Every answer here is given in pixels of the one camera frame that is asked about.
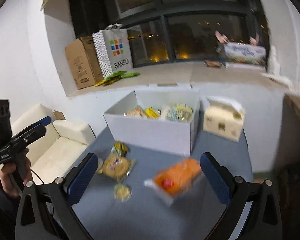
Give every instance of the white cardboard box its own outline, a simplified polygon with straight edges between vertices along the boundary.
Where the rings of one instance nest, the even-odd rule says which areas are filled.
[[[189,122],[124,116],[136,106],[161,109],[176,102],[194,110]],[[199,93],[195,90],[135,90],[108,109],[104,118],[116,141],[189,157],[197,134],[199,108]]]
[[[210,106],[204,112],[203,129],[207,132],[238,142],[245,110],[230,98],[208,97]]]

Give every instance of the white sofa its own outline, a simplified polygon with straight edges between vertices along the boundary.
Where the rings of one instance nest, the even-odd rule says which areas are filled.
[[[56,120],[53,112],[41,104],[33,106],[11,125],[13,135],[46,116],[50,116],[53,123],[46,126],[44,137],[28,146],[27,157],[31,161],[32,170],[43,182],[51,183],[56,177],[63,176],[93,142],[95,135],[88,124]],[[42,184],[34,173],[32,176],[36,184]]]

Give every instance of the handheld controller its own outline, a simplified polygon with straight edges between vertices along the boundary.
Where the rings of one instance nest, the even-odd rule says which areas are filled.
[[[43,137],[46,133],[45,126],[51,123],[47,116],[40,121],[29,125],[17,135],[12,136],[10,125],[10,109],[8,100],[0,100],[0,164],[14,162],[17,169],[10,174],[11,182],[22,195],[26,177],[26,147]]]

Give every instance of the colorful sign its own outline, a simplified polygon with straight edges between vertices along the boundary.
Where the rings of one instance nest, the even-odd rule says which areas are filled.
[[[123,54],[122,39],[110,40],[109,42],[113,56]]]

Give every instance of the blue gripper pad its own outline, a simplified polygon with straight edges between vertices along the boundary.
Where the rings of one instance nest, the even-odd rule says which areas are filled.
[[[51,123],[51,117],[50,116],[46,116],[44,118],[42,118],[41,120],[39,120],[38,122],[35,122],[31,125],[31,128],[36,127],[39,124],[42,124],[43,126],[47,126],[48,124]]]
[[[98,157],[92,154],[68,187],[68,203],[77,204],[98,168]]]
[[[230,188],[205,153],[201,155],[200,166],[219,201],[228,207],[231,203]]]

